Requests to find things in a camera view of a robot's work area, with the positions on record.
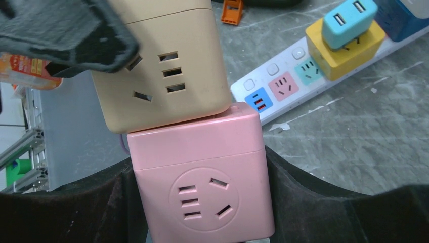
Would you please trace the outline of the tan wooden cube adapter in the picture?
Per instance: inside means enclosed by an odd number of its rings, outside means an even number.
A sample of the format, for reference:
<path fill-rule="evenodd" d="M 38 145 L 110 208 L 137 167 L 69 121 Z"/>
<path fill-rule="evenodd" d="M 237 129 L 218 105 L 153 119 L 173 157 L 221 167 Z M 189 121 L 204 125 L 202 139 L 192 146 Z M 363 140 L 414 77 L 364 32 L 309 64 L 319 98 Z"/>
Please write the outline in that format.
<path fill-rule="evenodd" d="M 107 128 L 130 133 L 231 105 L 211 1 L 111 1 L 140 48 L 124 69 L 92 73 Z"/>

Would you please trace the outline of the black tool case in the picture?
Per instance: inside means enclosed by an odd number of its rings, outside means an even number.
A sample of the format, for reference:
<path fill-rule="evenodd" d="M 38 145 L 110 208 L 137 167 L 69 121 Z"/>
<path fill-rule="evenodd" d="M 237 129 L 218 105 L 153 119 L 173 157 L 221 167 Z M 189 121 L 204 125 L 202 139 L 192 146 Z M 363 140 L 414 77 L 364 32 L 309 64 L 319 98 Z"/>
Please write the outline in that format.
<path fill-rule="evenodd" d="M 215 1 L 222 3 L 222 14 L 220 21 L 224 24 L 238 25 L 242 18 L 242 12 L 245 6 L 267 7 L 267 8 L 286 8 L 299 4 L 302 1 L 296 0 L 238 0 L 238 1 Z"/>

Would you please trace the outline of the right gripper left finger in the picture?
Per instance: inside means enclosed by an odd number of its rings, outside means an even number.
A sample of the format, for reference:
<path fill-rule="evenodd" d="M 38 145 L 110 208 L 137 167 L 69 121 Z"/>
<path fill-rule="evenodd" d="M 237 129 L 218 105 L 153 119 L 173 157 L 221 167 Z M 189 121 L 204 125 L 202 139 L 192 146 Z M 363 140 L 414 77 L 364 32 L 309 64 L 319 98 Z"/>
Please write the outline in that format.
<path fill-rule="evenodd" d="M 1 194 L 1 242 L 145 242 L 147 233 L 130 158 L 53 191 Z"/>

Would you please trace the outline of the pink cube adapter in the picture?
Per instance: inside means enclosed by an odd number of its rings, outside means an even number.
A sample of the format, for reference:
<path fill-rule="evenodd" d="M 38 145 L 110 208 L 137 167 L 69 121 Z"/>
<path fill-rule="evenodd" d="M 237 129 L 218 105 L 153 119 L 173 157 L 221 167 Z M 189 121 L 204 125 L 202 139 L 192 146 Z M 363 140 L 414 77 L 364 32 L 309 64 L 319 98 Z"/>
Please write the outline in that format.
<path fill-rule="evenodd" d="M 245 242 L 275 223 L 259 114 L 223 113 L 127 136 L 153 242 Z"/>

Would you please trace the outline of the white power strip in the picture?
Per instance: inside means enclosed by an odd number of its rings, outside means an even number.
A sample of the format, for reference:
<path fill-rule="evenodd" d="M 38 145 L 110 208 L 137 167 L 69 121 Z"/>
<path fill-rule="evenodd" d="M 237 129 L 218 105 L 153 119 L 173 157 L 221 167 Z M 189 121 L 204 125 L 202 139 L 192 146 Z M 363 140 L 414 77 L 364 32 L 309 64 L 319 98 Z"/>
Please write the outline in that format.
<path fill-rule="evenodd" d="M 230 89 L 235 100 L 250 105 L 265 125 L 427 33 L 425 27 L 401 42 L 392 41 L 385 33 L 372 59 L 334 81 L 325 77 L 311 57 L 305 36 L 233 83 Z"/>

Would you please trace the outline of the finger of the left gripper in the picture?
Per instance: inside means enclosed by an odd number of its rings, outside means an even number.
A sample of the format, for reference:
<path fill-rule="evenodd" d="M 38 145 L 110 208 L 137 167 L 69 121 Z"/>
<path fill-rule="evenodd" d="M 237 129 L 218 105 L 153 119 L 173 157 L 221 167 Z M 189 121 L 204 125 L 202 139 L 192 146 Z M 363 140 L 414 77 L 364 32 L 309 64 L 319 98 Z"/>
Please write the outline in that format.
<path fill-rule="evenodd" d="M 1 51 L 47 60 L 52 77 L 116 73 L 138 50 L 110 1 L 1 1 Z"/>

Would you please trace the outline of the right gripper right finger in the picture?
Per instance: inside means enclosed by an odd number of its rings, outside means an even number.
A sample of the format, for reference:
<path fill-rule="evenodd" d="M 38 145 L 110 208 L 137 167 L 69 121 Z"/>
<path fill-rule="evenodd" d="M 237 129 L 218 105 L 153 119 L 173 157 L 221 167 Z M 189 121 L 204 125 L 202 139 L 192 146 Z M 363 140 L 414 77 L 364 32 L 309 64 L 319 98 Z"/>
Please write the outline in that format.
<path fill-rule="evenodd" d="M 266 148 L 275 233 L 271 242 L 428 242 L 428 186 L 376 195 L 350 191 Z"/>

